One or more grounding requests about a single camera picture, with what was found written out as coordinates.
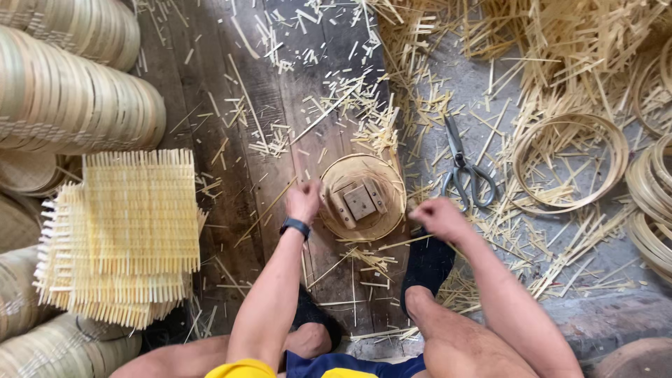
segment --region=scissor blade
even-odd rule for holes
[[[446,124],[446,134],[448,135],[448,144],[450,145],[450,152],[453,156],[458,153],[463,153],[462,141],[460,140],[460,133],[458,132],[458,126],[455,123],[455,118],[452,114],[446,118],[444,116],[444,122]]]

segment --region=person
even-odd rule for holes
[[[321,205],[320,185],[311,181],[287,192],[288,218],[312,223]],[[583,377],[560,330],[449,199],[425,201],[409,216],[433,234],[411,244],[401,291],[401,308],[425,340],[420,356],[393,365],[330,353],[340,331],[300,286],[305,236],[300,227],[288,227],[230,336],[159,348],[112,377]],[[473,269],[486,326],[434,299],[454,261],[447,243]],[[292,326],[297,330],[289,333]]]

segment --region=yellow shirt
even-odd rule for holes
[[[246,358],[233,364],[216,367],[206,378],[275,378],[276,374],[267,364]],[[371,373],[336,368],[326,371],[322,378],[376,378]]]

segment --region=scissors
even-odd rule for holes
[[[464,208],[460,210],[460,213],[464,213],[466,209],[469,207],[469,199],[466,196],[466,193],[464,191],[462,182],[460,181],[460,171],[465,170],[469,173],[469,176],[471,177],[471,195],[472,199],[474,201],[474,204],[478,207],[486,207],[493,203],[493,200],[495,199],[495,181],[493,180],[488,173],[486,173],[483,169],[479,168],[477,165],[472,165],[466,162],[464,158],[464,148],[462,147],[462,141],[460,140],[460,133],[458,132],[458,127],[455,124],[455,119],[453,118],[452,114],[448,116],[448,119],[444,116],[444,123],[446,125],[446,134],[448,134],[448,143],[450,144],[450,151],[453,154],[453,160],[455,161],[455,166],[453,167],[453,171],[448,173],[448,177],[446,178],[446,182],[444,182],[444,186],[441,189],[441,195],[445,196],[447,193],[448,189],[448,182],[450,182],[450,179],[452,178],[453,184],[458,190],[458,193],[460,193],[460,197],[462,197],[462,203],[464,204]],[[488,185],[490,185],[490,193],[488,194],[488,197],[485,199],[484,202],[479,202],[478,201],[478,182],[477,176],[482,177],[485,179],[485,181],[488,182]]]

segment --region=blue shorts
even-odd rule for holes
[[[328,353],[308,360],[288,350],[286,366],[287,378],[320,378],[326,371],[337,367],[371,373],[379,378],[411,378],[425,370],[425,359],[420,354],[402,363],[390,364],[357,360],[348,354]]]

